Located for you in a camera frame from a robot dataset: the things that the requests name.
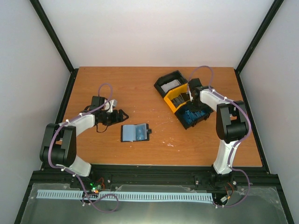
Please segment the black leather card holder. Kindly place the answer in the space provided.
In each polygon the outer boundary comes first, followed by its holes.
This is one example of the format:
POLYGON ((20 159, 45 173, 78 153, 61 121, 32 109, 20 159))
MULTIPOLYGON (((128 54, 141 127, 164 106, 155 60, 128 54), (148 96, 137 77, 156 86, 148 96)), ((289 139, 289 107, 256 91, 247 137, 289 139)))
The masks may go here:
POLYGON ((121 142, 149 141, 151 134, 152 130, 147 123, 121 126, 121 142))

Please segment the yellow bin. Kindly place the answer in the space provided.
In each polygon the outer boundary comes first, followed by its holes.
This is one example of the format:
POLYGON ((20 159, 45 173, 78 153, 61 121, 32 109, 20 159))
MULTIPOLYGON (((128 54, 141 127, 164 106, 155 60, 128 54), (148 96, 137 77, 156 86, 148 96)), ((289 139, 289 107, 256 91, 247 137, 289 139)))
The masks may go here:
POLYGON ((172 88, 164 93, 163 99, 173 113, 190 101, 190 96, 187 89, 188 85, 183 84, 176 86, 175 88, 172 88))

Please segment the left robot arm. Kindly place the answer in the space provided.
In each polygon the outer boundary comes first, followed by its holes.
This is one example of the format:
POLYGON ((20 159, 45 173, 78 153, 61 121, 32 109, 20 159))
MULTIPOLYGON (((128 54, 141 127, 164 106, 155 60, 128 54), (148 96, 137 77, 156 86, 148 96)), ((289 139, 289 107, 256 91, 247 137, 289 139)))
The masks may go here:
POLYGON ((127 120, 129 116, 122 109, 116 110, 116 105, 115 99, 93 96, 90 105, 75 118, 59 124, 48 124, 43 136, 40 160, 73 176, 79 175, 83 185, 94 187, 97 176, 91 172, 91 164, 77 155, 77 136, 98 124, 109 127, 127 120))

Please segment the black bin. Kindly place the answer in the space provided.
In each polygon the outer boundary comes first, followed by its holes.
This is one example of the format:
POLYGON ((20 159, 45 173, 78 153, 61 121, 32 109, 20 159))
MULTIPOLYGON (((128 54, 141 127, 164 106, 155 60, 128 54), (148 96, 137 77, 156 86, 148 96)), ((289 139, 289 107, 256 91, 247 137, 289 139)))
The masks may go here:
POLYGON ((213 109, 209 106, 204 106, 203 109, 195 108, 190 102, 181 106, 174 114, 182 124, 185 130, 194 127, 201 121, 207 120, 213 109))
POLYGON ((168 91, 187 83, 187 79, 179 70, 164 75, 155 82, 154 87, 162 98, 166 96, 168 91))

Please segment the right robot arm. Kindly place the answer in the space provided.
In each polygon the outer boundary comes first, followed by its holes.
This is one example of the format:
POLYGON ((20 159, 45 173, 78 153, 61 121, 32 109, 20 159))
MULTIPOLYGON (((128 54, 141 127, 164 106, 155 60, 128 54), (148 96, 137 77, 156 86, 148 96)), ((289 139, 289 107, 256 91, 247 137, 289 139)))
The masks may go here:
POLYGON ((219 189, 230 181, 236 151, 251 132, 245 104, 228 99, 211 86, 203 86, 198 78, 188 81, 188 92, 196 109, 216 112, 216 133, 220 144, 209 182, 212 188, 219 189))

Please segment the black cards stack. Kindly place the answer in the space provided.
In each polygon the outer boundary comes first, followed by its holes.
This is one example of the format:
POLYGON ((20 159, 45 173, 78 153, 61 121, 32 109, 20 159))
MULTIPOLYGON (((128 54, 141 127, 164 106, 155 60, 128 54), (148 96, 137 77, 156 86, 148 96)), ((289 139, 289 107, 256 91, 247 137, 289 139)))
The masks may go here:
POLYGON ((178 108, 181 104, 183 104, 184 102, 187 102, 188 100, 190 100, 189 98, 189 94, 188 93, 181 93, 180 95, 178 95, 177 97, 173 98, 171 100, 172 104, 178 108))

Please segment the blue VIP card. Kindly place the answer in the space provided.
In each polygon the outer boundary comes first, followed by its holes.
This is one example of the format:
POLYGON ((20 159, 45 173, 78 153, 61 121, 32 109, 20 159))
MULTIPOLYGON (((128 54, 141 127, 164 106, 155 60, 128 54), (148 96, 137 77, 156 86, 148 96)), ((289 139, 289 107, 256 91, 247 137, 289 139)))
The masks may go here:
POLYGON ((136 140, 145 140, 146 139, 146 126, 138 125, 136 126, 136 140))

